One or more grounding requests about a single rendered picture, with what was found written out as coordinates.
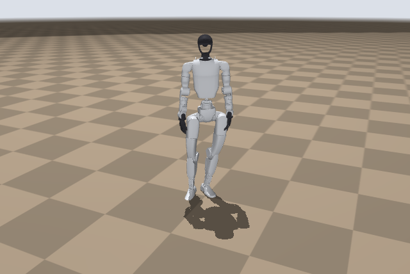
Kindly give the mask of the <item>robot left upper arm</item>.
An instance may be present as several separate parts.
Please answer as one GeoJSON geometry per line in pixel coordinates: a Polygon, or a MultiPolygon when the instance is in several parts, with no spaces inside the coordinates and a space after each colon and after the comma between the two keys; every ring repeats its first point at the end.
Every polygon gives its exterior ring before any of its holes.
{"type": "Polygon", "coordinates": [[[231,94],[231,86],[230,86],[230,69],[229,69],[229,64],[226,61],[218,61],[220,65],[220,70],[223,72],[221,73],[222,75],[222,82],[223,82],[223,87],[222,87],[222,93],[224,95],[231,94]]]}

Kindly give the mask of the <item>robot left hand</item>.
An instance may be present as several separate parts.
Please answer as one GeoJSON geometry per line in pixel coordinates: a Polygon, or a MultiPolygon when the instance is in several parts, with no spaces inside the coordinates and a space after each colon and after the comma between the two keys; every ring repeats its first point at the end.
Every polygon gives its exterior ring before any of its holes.
{"type": "Polygon", "coordinates": [[[233,116],[231,116],[232,113],[229,111],[227,112],[226,118],[227,118],[227,125],[225,127],[224,130],[228,130],[229,126],[231,125],[231,119],[233,118],[233,116]]]}

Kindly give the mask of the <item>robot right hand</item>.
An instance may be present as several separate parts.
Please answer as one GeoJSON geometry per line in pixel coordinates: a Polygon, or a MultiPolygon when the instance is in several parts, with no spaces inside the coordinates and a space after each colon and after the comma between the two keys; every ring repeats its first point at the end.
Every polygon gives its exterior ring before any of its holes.
{"type": "Polygon", "coordinates": [[[185,114],[183,113],[181,115],[181,118],[178,118],[178,119],[180,120],[179,125],[180,125],[180,128],[181,128],[182,132],[184,132],[186,134],[187,127],[186,127],[186,124],[185,124],[185,120],[186,120],[185,114]]]}

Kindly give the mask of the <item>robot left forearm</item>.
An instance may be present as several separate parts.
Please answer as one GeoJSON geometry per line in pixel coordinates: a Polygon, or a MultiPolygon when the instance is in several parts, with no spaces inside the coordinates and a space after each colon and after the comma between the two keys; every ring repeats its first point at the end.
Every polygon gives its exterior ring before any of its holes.
{"type": "Polygon", "coordinates": [[[225,109],[226,109],[226,115],[227,112],[231,112],[233,116],[233,101],[232,101],[233,95],[232,95],[232,88],[231,88],[231,94],[229,95],[225,95],[224,99],[225,99],[225,109]]]}

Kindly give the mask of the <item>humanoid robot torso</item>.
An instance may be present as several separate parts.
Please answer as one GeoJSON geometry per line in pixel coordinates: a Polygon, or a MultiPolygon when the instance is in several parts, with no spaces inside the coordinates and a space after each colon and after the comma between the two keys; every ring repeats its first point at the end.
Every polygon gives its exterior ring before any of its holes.
{"type": "Polygon", "coordinates": [[[197,111],[200,122],[210,122],[216,119],[216,109],[209,98],[215,98],[219,87],[220,65],[217,59],[208,57],[209,61],[202,61],[203,57],[193,61],[193,86],[198,98],[205,99],[201,101],[197,111]]]}

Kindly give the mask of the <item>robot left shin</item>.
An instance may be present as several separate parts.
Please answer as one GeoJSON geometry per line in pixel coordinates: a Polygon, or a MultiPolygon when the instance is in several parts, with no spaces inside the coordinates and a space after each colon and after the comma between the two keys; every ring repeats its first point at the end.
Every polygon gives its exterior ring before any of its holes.
{"type": "Polygon", "coordinates": [[[213,174],[215,173],[216,167],[218,163],[218,155],[214,155],[213,159],[207,158],[205,160],[205,178],[204,178],[204,186],[206,187],[210,185],[211,179],[213,174]]]}

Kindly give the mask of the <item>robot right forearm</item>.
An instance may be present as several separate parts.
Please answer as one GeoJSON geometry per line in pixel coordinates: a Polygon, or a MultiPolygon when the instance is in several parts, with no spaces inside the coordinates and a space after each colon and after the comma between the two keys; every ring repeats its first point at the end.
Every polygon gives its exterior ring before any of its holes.
{"type": "Polygon", "coordinates": [[[188,98],[181,96],[181,92],[182,92],[182,87],[181,87],[181,89],[180,89],[180,95],[179,95],[179,112],[178,112],[178,114],[177,114],[177,116],[178,116],[179,118],[181,118],[181,115],[182,115],[183,113],[184,113],[185,116],[186,116],[187,101],[188,101],[188,98]]]}

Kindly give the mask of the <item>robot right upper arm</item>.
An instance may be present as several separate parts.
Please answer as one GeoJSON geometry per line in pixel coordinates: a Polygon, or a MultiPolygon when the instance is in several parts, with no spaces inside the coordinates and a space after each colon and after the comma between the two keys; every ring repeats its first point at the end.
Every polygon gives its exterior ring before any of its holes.
{"type": "Polygon", "coordinates": [[[183,64],[182,73],[181,73],[181,84],[182,84],[182,92],[181,95],[189,96],[190,88],[188,87],[190,82],[190,74],[189,72],[192,70],[193,62],[187,62],[183,64]]]}

